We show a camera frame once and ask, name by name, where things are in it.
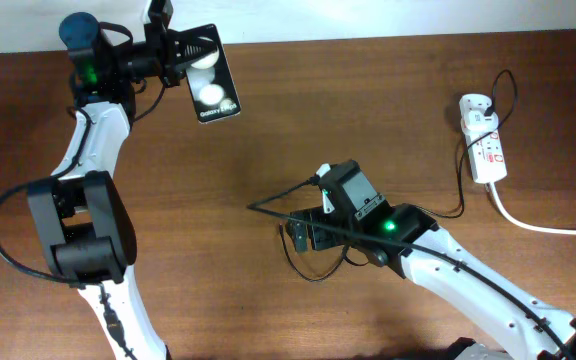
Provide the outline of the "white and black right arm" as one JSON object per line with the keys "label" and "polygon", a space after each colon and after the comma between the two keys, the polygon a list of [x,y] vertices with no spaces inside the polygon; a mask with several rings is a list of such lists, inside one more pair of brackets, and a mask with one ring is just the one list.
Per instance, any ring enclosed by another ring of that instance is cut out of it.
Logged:
{"label": "white and black right arm", "polygon": [[357,162],[323,164],[309,182],[322,204],[290,214],[285,233],[296,251],[354,248],[448,302],[501,347],[466,341],[460,359],[576,359],[575,316],[495,272],[424,211],[391,205]]}

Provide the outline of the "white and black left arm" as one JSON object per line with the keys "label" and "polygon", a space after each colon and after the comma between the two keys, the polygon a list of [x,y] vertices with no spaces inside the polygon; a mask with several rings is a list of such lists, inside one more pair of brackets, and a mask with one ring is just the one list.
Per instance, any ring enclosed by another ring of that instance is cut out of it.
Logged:
{"label": "white and black left arm", "polygon": [[123,143],[142,119],[135,84],[176,87],[222,45],[216,27],[169,29],[157,11],[136,42],[118,24],[77,12],[59,26],[74,65],[69,82],[76,128],[62,163],[31,183],[27,200],[51,275],[75,288],[95,313],[118,359],[168,359],[135,276],[137,237],[113,181]]}

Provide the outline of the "black flip smartphone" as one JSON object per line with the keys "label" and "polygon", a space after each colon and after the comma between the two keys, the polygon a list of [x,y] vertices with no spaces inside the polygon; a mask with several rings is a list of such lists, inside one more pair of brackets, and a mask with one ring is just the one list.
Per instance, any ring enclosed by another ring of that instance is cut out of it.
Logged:
{"label": "black flip smartphone", "polygon": [[186,70],[194,110],[201,124],[237,116],[241,104],[230,72],[217,27],[208,24],[194,28],[202,40],[210,40],[216,50]]}

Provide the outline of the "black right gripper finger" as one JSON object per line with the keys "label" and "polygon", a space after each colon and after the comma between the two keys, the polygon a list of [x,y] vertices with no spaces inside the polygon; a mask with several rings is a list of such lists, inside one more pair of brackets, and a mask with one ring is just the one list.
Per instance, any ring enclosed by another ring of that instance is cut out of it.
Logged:
{"label": "black right gripper finger", "polygon": [[[303,209],[291,213],[294,218],[302,220],[312,219],[312,209]],[[289,220],[287,222],[287,233],[293,242],[294,249],[297,253],[308,252],[311,247],[312,227],[308,224]]]}
{"label": "black right gripper finger", "polygon": [[[336,219],[331,214],[326,214],[322,206],[312,210],[310,220],[330,226],[337,225]],[[317,226],[310,227],[310,239],[313,250],[327,250],[339,245],[334,232]]]}

